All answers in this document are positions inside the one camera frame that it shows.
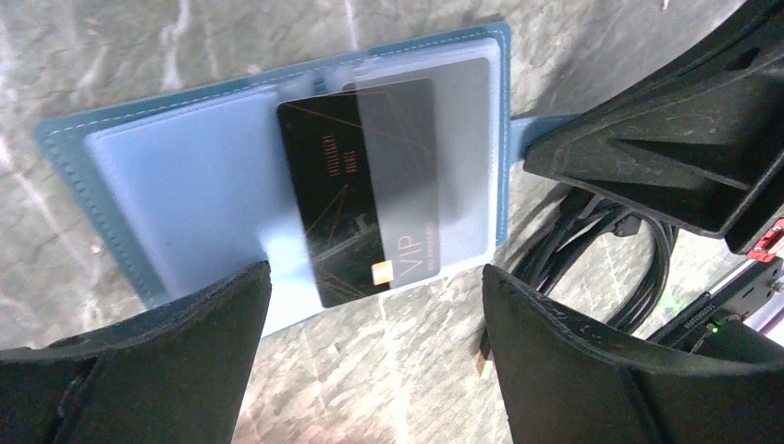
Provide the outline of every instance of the gray marble countertop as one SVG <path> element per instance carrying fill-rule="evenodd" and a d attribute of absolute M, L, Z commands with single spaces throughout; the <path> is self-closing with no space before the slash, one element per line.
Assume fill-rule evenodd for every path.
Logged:
<path fill-rule="evenodd" d="M 43 347 L 143 309 L 33 141 L 43 118 L 495 19 L 513 30 L 513 112 L 579 112 L 663 66 L 740 3 L 2 0 L 0 348 Z M 520 165 L 511 181 L 501 265 L 562 195 Z M 554 297 L 603 319 L 650 251 L 645 232 L 601 238 Z M 740 261 L 721 240 L 684 233 L 665 297 L 638 334 Z M 472 270 L 346 304 L 263 339 L 235 441 L 509 442 L 495 377 L 480 379 L 474 369 L 480 288 Z"/>

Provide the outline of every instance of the stitching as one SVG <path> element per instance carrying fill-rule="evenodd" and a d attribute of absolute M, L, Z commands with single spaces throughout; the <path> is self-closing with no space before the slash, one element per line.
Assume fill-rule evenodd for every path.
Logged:
<path fill-rule="evenodd" d="M 494 34 L 500 34 L 501 38 L 498 40 L 500 40 L 501 42 L 501 57 L 508 58 L 507 60 L 504 61 L 507 62 L 506 63 L 507 66 L 510 66 L 511 54 L 507 52 L 506 36 L 501 31 L 491 31 L 491 32 Z M 509 110 L 508 106 L 505 106 L 505 103 L 509 100 L 508 94 L 510 93 L 510 91 L 511 88 L 510 85 L 508 84 L 507 70 L 502 68 L 501 69 L 501 103 L 499 105 L 501 106 L 501 114 L 503 115 L 501 116 L 502 118 L 501 122 L 503 122 L 504 131 L 503 131 L 503 138 L 501 138 L 501 141 L 499 141 L 498 144 L 499 150 L 502 147 L 505 147 L 506 149 L 509 148 L 508 133 L 509 133 L 509 129 L 511 128 L 511 122 L 509 121 L 509 114 L 511 113 L 511 111 Z M 499 187 L 500 190 L 498 190 L 498 193 L 500 195 L 497 196 L 496 199 L 499 201 L 500 199 L 505 199 L 506 203 L 503 205 L 503 211 L 500 212 L 503 214 L 497 215 L 497 219 L 496 219 L 496 230 L 498 229 L 498 227 L 501 227 L 500 231 L 502 232 L 502 234 L 496 232 L 496 245 L 498 244 L 499 236 L 503 236 L 504 239 L 507 237 L 508 199 L 509 199 L 509 192 L 508 192 L 509 156 L 508 153 L 506 153 L 506 155 L 500 155 L 500 153 L 498 153 L 498 155 L 500 156 L 500 162 L 501 162 L 501 170 L 498 171 L 498 180 L 501 182 L 501 186 Z"/>
<path fill-rule="evenodd" d="M 449 42 L 460 42 L 460 41 L 469 40 L 472 37 L 477 37 L 477 36 L 480 36 L 480 35 L 488 35 L 488 34 L 499 34 L 501 36 L 501 38 L 498 39 L 500 41 L 500 44 L 501 44 L 501 56 L 502 57 L 507 57 L 506 38 L 505 38 L 504 33 L 502 31 L 481 31 L 481 32 L 475 32 L 475 33 L 472 33 L 472 34 L 462 35 L 460 37 L 450 37 L 450 38 L 442 39 L 442 40 L 439 40 L 439 41 L 436 41 L 436 42 L 417 44 L 415 46 L 402 48 L 402 49 L 397 49 L 397 50 L 394 50 L 394 51 L 387 51 L 387 52 L 383 52 L 383 53 L 380 53 L 380 54 L 377 54 L 377 55 L 364 55 L 364 56 L 354 57 L 354 58 L 351 58 L 351 59 L 344 60 L 342 62 L 338 62 L 336 64 L 333 64 L 332 66 L 340 67 L 340 66 L 347 65 L 349 63 L 359 62 L 359 61 L 367 60 L 367 59 L 370 59 L 370 58 L 376 58 L 376 57 L 379 57 L 379 56 L 391 56 L 393 54 L 402 54 L 402 53 L 406 53 L 406 52 L 409 52 L 409 51 L 414 51 L 414 50 L 417 50 L 417 49 L 425 48 L 425 47 L 428 47 L 428 46 L 434 46 L 434 45 L 439 45 L 439 44 L 449 43 Z M 73 126 L 73 127 L 66 127 L 66 128 L 62 128 L 62 129 L 55 129 L 55 130 L 52 130 L 52 131 L 46 133 L 46 136 L 43 139 L 43 144 L 48 147 L 49 152 L 53 156 L 53 160 L 58 165 L 60 165 L 62 170 L 66 173 L 67 178 L 70 180 L 70 182 L 73 185 L 74 189 L 79 193 L 82 201 L 89 208 L 90 213 L 93 215 L 95 221 L 98 222 L 98 224 L 101 226 L 103 232 L 105 233 L 106 237 L 109 238 L 111 244 L 115 247 L 115 250 L 117 251 L 117 255 L 119 256 L 119 261 L 125 266 L 125 269 L 130 274 L 131 279 L 137 284 L 137 287 L 140 289 L 140 291 L 145 296 L 148 296 L 148 297 L 151 296 L 150 289 L 147 286 L 147 282 L 142 278 L 142 276 L 139 273 L 138 268 L 132 263 L 132 261 L 128 257 L 128 253 L 126 252 L 126 250 L 123 247 L 122 243 L 117 239 L 117 234 L 115 233 L 115 231 L 113 229 L 111 229 L 110 227 L 108 227 L 108 223 L 106 222 L 106 217 L 98 209 L 98 204 L 90 196 L 90 192 L 87 190 L 87 187 L 83 185 L 81 179 L 79 178 L 79 175 L 77 174 L 76 169 L 74 169 L 74 167 L 68 162 L 67 159 L 63 158 L 63 155 L 60 152 L 60 149 L 57 146 L 57 143 L 52 141 L 52 137 L 54 135 L 58 134 L 58 133 L 65 134 L 65 133 L 67 133 L 69 131 L 72 131 L 72 130 L 78 130 L 78 129 L 89 127 L 89 126 L 96 125 L 96 124 L 99 124 L 99 123 L 113 122 L 113 121 L 116 121 L 116 120 L 126 119 L 128 117 L 146 116 L 146 115 L 158 113 L 160 111 L 165 111 L 165 110 L 170 109 L 170 108 L 182 107 L 184 105 L 195 104 L 195 103 L 198 103 L 198 102 L 203 102 L 203 101 L 206 101 L 206 100 L 214 99 L 214 98 L 217 98 L 217 97 L 222 97 L 222 96 L 233 94 L 233 93 L 240 93 L 242 91 L 247 91 L 250 88 L 254 88 L 256 86 L 272 83 L 272 82 L 274 82 L 276 80 L 288 79 L 288 78 L 291 78 L 291 77 L 300 76 L 300 75 L 305 74 L 305 73 L 314 72 L 316 69 L 318 69 L 318 68 L 304 69 L 302 71 L 292 72 L 290 74 L 287 74 L 287 75 L 284 75 L 284 76 L 274 77 L 272 79 L 261 80 L 261 81 L 254 81 L 254 82 L 252 82 L 248 86 L 243 86 L 241 88 L 237 88 L 237 89 L 234 89 L 234 90 L 231 90 L 231 91 L 221 92 L 221 93 L 218 93 L 218 94 L 211 94 L 211 95 L 207 95 L 207 96 L 200 97 L 200 98 L 197 98 L 197 99 L 191 99 L 191 100 L 187 100 L 187 101 L 183 101 L 183 102 L 178 102 L 178 103 L 175 103 L 175 104 L 158 106 L 158 107 L 153 108 L 153 109 L 145 109 L 145 110 L 137 111 L 135 113 L 126 114 L 124 116 L 115 116 L 115 117 L 102 118 L 102 119 L 94 120 L 94 121 L 88 122 L 88 123 L 81 123 L 81 124 Z M 506 98 L 507 98 L 507 94 L 508 94 L 508 88 L 504 87 L 506 85 L 506 76 L 507 76 L 507 74 L 506 74 L 505 70 L 501 69 L 501 106 L 503 106 L 503 104 L 506 102 Z M 504 114 L 504 115 L 507 114 L 507 110 L 506 110 L 505 106 L 504 106 L 504 112 L 502 114 Z M 502 122 L 508 121 L 508 116 L 502 116 L 501 118 L 504 119 L 504 120 L 502 120 Z M 504 125 L 503 140 L 499 144 L 499 149 L 500 149 L 500 147 L 503 146 L 504 143 L 507 142 L 507 139 L 508 139 L 507 133 L 508 133 L 508 124 Z M 505 171 L 507 170 L 506 156 L 501 156 L 501 157 L 502 157 L 502 159 L 501 159 L 502 168 L 501 168 L 501 171 L 498 172 L 499 179 L 500 179 L 500 175 L 506 174 Z M 502 194 L 501 195 L 506 195 L 507 194 L 507 191 L 506 191 L 506 181 L 502 180 L 501 188 L 502 188 L 502 190 L 501 190 Z"/>

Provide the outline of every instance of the credit card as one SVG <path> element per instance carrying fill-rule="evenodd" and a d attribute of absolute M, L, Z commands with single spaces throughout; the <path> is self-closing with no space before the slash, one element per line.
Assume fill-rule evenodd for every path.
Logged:
<path fill-rule="evenodd" d="M 429 80 L 286 102 L 277 117 L 324 307 L 438 274 Z"/>

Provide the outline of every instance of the black plastic bracket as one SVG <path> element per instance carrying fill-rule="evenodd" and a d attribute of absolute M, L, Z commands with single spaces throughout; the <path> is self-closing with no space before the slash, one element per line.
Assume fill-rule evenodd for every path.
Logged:
<path fill-rule="evenodd" d="M 784 359 L 749 364 L 659 347 L 491 265 L 483 301 L 514 442 L 729 444 L 784 436 Z"/>
<path fill-rule="evenodd" d="M 228 443 L 269 307 L 267 263 L 39 350 L 0 351 L 0 443 Z"/>
<path fill-rule="evenodd" d="M 524 168 L 747 253 L 784 213 L 784 0 L 537 140 Z"/>

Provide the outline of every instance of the red component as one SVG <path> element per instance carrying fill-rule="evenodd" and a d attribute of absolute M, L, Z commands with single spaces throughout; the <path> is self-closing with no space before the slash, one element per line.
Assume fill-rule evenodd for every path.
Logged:
<path fill-rule="evenodd" d="M 773 224 L 760 240 L 746 254 L 746 257 L 760 262 L 770 262 L 784 247 L 784 217 Z"/>

